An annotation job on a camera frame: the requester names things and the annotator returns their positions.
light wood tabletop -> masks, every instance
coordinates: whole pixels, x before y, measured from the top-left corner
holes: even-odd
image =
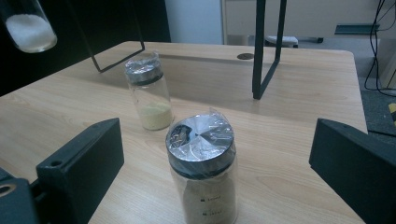
[[[263,97],[251,92],[253,47],[146,43],[160,52],[175,121],[214,108],[233,126],[238,157],[236,223],[363,223],[308,163],[318,118],[365,133],[352,53],[282,49]],[[114,62],[138,48],[98,56]],[[263,74],[275,49],[264,49]],[[36,180],[35,167],[88,126],[120,118],[125,163],[91,223],[183,223],[165,146],[167,129],[142,128],[123,74],[100,74],[92,60],[0,98],[0,167]]]

black metal frame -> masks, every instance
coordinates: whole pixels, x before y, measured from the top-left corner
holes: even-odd
[[[142,36],[141,31],[140,31],[139,22],[138,22],[138,20],[137,20],[136,12],[135,12],[135,10],[134,10],[134,3],[133,3],[132,0],[131,0],[131,1],[128,1],[128,2],[130,2],[130,4],[131,4],[132,13],[134,14],[134,23],[135,23],[136,28],[137,28],[136,32],[137,32],[137,34],[139,35],[139,41],[140,41],[141,49],[139,49],[138,51],[136,51],[136,52],[130,54],[129,56],[127,56],[127,57],[121,59],[120,61],[118,61],[118,62],[116,62],[116,63],[113,63],[113,64],[111,64],[111,65],[109,65],[109,66],[107,66],[107,67],[101,69],[100,66],[99,66],[99,63],[98,63],[98,62],[96,61],[96,59],[95,59],[95,55],[94,55],[93,52],[92,52],[92,48],[91,48],[91,45],[90,45],[90,43],[89,43],[89,41],[88,41],[88,39],[87,39],[87,36],[85,35],[84,30],[82,29],[82,27],[81,27],[81,25],[80,25],[80,23],[79,23],[78,15],[77,15],[76,11],[73,9],[73,6],[72,6],[72,4],[70,3],[69,0],[65,0],[65,1],[66,1],[66,4],[67,4],[67,6],[68,6],[68,8],[69,8],[69,10],[70,10],[70,12],[71,12],[71,14],[72,14],[73,19],[75,20],[75,22],[76,22],[76,24],[77,24],[78,30],[79,30],[79,32],[80,32],[80,34],[81,34],[81,37],[82,37],[83,41],[84,41],[84,45],[85,45],[87,51],[90,53],[90,56],[91,56],[91,58],[92,58],[92,60],[93,60],[93,63],[94,63],[94,65],[95,65],[96,69],[98,70],[98,72],[104,73],[105,71],[107,71],[107,70],[109,70],[109,69],[111,69],[111,68],[117,66],[118,64],[120,64],[120,63],[122,63],[122,62],[124,62],[124,61],[126,61],[126,60],[128,60],[128,59],[130,59],[130,58],[132,58],[132,57],[134,57],[135,55],[139,54],[140,52],[143,52],[143,51],[146,49],[145,43],[144,43],[144,41],[143,41],[143,36]]]
[[[285,25],[286,3],[287,0],[280,1],[275,59],[267,75],[262,81],[262,54],[264,48],[264,21],[265,21],[266,0],[257,0],[256,40],[254,44],[255,49],[254,49],[253,79],[252,79],[253,98],[257,100],[260,100],[262,98],[262,95],[264,94],[264,91],[267,88],[268,83],[270,82],[272,76],[274,75],[276,67],[280,62],[280,51],[282,49],[283,30]]]

silver lid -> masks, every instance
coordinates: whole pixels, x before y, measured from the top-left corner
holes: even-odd
[[[166,135],[172,168],[187,178],[204,179],[227,169],[235,157],[233,128],[217,111],[176,123]]]
[[[125,64],[125,76],[131,85],[143,86],[159,80],[163,76],[158,51],[154,50],[143,59],[132,58]]]

plastic-wrapped lid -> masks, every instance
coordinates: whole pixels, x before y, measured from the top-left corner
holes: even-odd
[[[235,158],[233,128],[219,112],[176,123],[166,135],[172,168],[189,179],[206,179],[225,171]]]
[[[158,51],[149,57],[135,60],[132,58],[125,64],[125,76],[132,85],[144,86],[159,80],[163,76]]]

